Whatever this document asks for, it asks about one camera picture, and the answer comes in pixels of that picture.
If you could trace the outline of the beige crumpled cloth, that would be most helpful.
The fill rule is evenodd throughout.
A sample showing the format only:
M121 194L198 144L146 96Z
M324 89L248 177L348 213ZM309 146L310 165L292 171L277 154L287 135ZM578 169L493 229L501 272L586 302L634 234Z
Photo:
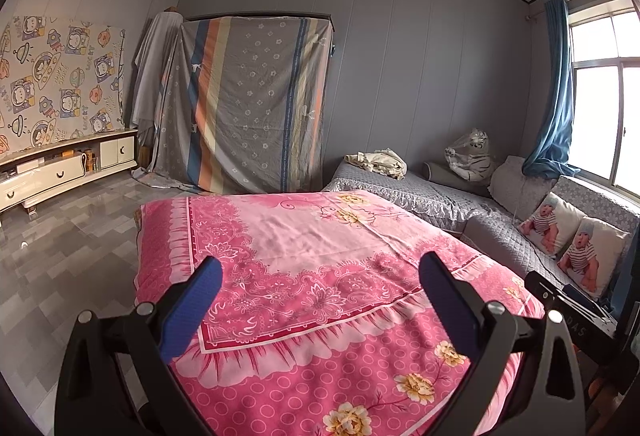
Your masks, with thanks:
M375 150L374 152L350 153L344 161L363 171L381 174L393 179L403 179L407 174L407 163L392 149Z

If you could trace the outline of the cream tv cabinet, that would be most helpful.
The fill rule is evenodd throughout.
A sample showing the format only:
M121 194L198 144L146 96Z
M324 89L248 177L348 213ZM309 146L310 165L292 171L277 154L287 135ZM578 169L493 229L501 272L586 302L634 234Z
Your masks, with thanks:
M137 167L137 131L121 130L27 149L1 158L1 210L37 205Z

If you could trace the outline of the white tiger plush toy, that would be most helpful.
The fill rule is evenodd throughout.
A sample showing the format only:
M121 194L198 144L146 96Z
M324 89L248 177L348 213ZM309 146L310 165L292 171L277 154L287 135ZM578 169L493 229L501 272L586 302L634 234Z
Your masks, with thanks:
M449 169L469 183L485 184L495 171L488 135L473 129L447 146L444 151Z

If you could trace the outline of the grey hanging cloth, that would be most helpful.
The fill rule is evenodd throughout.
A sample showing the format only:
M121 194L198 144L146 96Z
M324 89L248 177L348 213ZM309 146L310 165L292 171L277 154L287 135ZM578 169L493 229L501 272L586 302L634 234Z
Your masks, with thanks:
M155 131L155 111L164 90L165 68L183 16L174 6L156 14L141 40L134 57L130 124L138 130L139 147L151 147Z

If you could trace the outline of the dark grey bolster pillow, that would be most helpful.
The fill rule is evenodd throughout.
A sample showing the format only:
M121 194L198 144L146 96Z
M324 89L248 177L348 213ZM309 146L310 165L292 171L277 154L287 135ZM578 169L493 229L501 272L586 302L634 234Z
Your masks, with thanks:
M449 167L437 162L424 162L422 164L422 176L427 181L437 185L458 189L466 193L474 193L477 196L489 197L487 185L465 181L465 179L452 172Z

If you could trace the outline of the left baby print pillow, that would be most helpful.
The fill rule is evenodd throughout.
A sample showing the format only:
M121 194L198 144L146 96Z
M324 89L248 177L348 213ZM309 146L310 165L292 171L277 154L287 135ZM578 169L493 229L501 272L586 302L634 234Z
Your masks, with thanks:
M518 231L549 256L558 256L576 234L585 213L548 193L532 215L518 225Z

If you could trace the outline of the right baby print pillow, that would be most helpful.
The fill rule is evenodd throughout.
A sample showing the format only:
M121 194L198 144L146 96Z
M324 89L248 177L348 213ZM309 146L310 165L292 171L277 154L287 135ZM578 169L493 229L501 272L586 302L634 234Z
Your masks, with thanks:
M629 239L626 231L584 217L558 266L582 291L600 299Z

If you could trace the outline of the window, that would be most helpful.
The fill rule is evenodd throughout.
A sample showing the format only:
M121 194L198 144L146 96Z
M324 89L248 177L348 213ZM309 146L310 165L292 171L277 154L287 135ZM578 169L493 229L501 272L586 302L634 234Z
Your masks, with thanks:
M568 161L639 194L639 14L613 0L570 14L575 117Z

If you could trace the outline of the striped grey sheet covered wardrobe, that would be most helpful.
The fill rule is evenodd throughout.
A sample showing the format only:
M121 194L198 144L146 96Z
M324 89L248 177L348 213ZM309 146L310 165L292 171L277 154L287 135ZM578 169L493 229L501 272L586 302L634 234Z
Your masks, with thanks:
M311 16L183 19L143 172L209 193L319 189L333 32Z

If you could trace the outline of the grey quilted sofa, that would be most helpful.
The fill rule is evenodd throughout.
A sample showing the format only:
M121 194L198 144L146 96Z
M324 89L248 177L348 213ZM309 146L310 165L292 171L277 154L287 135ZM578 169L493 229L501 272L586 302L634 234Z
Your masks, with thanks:
M518 231L518 224L523 221L512 216L491 195L482 197L437 185L411 172L397 181L346 162L337 167L324 189L367 190L460 238L520 277L537 271L555 286L562 287L570 282L570 277L560 271L552 256L535 247ZM634 251L638 245L638 205L574 177L561 177L550 191L585 215L630 234L610 282L602 297L597 299L601 307L614 317L620 317L630 289Z

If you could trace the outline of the baby print pillow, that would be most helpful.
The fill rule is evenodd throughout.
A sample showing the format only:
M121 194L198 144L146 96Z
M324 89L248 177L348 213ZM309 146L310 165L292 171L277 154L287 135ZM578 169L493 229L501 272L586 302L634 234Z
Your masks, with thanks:
M582 291L600 299L629 239L626 231L584 217L558 266Z
M548 193L532 215L518 225L518 231L549 256L558 256L576 234L585 213Z

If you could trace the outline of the blue curtain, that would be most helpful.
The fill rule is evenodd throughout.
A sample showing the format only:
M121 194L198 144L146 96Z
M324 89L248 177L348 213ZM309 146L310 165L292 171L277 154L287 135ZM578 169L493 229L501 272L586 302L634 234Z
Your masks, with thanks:
M544 4L544 12L549 39L550 86L544 120L522 172L527 177L552 179L578 172L577 167L568 162L575 118L573 52L567 2L549 0Z

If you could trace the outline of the pink floral tablecloth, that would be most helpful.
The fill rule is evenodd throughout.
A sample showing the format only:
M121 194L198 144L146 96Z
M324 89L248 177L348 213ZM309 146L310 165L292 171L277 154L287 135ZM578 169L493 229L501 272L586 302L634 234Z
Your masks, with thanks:
M153 201L138 224L140 302L221 263L171 364L219 435L423 433L469 368L420 285L426 252L484 300L544 311L513 271L363 190Z

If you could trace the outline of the cartoon patterned wall cloth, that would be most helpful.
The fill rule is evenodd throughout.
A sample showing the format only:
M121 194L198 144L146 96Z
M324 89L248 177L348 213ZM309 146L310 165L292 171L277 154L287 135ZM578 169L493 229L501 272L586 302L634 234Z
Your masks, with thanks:
M126 31L14 16L1 27L1 157L122 130Z

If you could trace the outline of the grey cushion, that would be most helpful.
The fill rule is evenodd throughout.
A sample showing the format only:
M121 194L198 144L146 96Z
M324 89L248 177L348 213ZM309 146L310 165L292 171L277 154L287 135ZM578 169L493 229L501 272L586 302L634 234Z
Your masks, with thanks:
M525 176L524 159L509 156L492 173L488 186L491 198L519 221L532 215L558 181L556 178Z

